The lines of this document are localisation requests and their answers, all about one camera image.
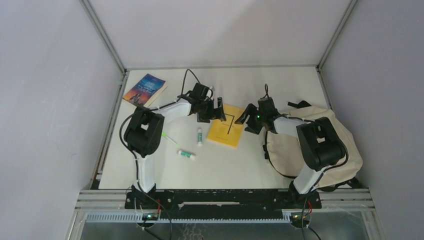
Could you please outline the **yellow notebook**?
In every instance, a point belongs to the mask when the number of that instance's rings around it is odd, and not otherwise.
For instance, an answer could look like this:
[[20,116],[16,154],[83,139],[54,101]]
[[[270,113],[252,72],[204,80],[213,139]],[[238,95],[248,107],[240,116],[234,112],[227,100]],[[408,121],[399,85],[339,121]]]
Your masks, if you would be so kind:
[[206,140],[226,147],[237,148],[243,132],[243,125],[235,124],[235,122],[244,110],[225,103],[223,104],[223,110],[226,121],[213,120]]

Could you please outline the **beige canvas backpack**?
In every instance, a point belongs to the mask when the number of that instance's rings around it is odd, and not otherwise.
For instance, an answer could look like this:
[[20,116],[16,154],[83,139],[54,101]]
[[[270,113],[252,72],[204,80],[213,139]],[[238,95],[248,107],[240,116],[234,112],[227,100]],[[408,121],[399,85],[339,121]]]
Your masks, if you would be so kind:
[[274,170],[292,180],[290,191],[306,195],[346,184],[356,188],[363,159],[350,131],[331,109],[304,100],[289,106],[293,110],[275,120],[277,132],[264,133],[262,148]]

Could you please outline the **Jane Eyre paperback book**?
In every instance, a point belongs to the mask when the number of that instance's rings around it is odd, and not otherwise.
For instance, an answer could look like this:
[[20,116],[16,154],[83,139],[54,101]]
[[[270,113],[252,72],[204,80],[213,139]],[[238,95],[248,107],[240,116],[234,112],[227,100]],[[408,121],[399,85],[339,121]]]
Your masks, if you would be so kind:
[[122,98],[136,107],[147,108],[167,88],[167,84],[165,80],[146,74]]

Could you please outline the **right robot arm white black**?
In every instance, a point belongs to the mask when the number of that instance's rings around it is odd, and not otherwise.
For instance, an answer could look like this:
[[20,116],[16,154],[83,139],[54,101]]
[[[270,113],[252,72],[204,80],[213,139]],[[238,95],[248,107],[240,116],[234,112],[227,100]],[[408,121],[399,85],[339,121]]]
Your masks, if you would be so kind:
[[274,134],[286,134],[297,138],[304,161],[300,174],[290,183],[289,203],[302,208],[309,201],[324,174],[341,166],[349,159],[346,145],[339,138],[327,117],[306,119],[280,113],[271,97],[262,97],[258,106],[250,103],[235,124],[246,123],[245,131],[259,134],[265,128]]

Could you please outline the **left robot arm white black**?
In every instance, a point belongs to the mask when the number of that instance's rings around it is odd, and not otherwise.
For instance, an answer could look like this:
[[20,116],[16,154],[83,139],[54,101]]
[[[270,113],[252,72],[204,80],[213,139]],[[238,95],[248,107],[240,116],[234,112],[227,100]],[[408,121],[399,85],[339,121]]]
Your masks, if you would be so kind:
[[196,115],[199,123],[225,121],[223,98],[214,98],[210,87],[196,83],[192,90],[178,95],[167,104],[156,108],[137,107],[120,126],[120,141],[135,161],[132,190],[139,192],[136,200],[145,209],[153,207],[157,200],[154,154],[160,146],[164,126],[190,115]]

